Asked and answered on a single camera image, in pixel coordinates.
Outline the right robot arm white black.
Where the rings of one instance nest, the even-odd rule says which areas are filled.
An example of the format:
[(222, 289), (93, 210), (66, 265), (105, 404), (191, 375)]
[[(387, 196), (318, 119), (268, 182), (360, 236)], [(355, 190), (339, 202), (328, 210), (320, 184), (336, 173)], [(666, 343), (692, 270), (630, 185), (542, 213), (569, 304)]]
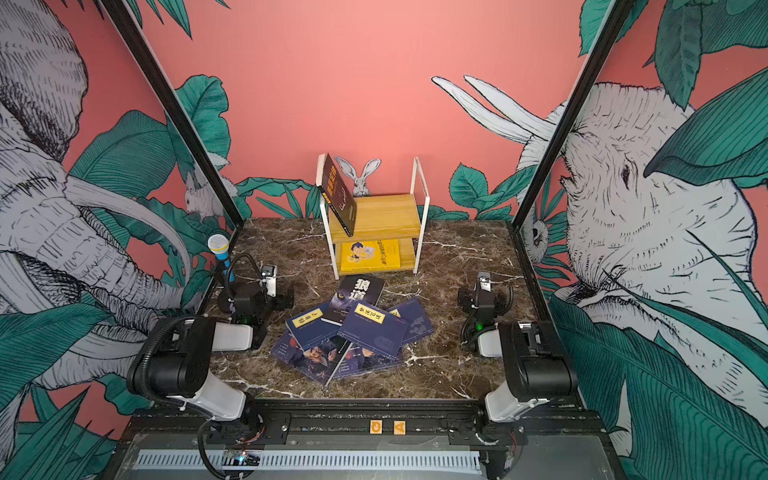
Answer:
[(578, 377), (552, 323), (501, 322), (499, 318), (512, 307), (512, 295), (497, 294), (481, 284), (472, 290), (460, 288), (457, 303), (467, 314), (460, 345), (503, 364), (503, 382), (484, 397), (490, 421), (514, 422), (536, 407), (576, 393)]

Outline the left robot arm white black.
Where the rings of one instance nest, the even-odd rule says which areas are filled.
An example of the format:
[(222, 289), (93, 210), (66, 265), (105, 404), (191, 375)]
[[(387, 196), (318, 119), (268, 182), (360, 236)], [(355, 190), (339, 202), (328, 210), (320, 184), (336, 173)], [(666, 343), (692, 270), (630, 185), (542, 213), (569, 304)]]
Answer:
[(223, 288), (218, 307), (231, 314), (163, 317), (150, 331), (126, 378), (130, 393), (208, 419), (239, 422), (251, 429), (264, 423), (248, 394), (219, 379), (210, 369), (215, 352), (244, 352), (261, 347), (271, 315), (294, 307), (295, 289), (280, 292), (273, 278), (234, 282)]

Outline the black wolf cover book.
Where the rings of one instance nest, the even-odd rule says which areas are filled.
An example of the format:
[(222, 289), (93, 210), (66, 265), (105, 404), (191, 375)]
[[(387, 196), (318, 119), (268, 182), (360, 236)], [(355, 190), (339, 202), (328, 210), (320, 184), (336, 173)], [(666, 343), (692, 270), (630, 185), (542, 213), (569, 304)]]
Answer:
[(368, 274), (345, 276), (339, 288), (322, 308), (323, 320), (341, 325), (356, 302), (376, 306), (385, 286), (385, 280)]

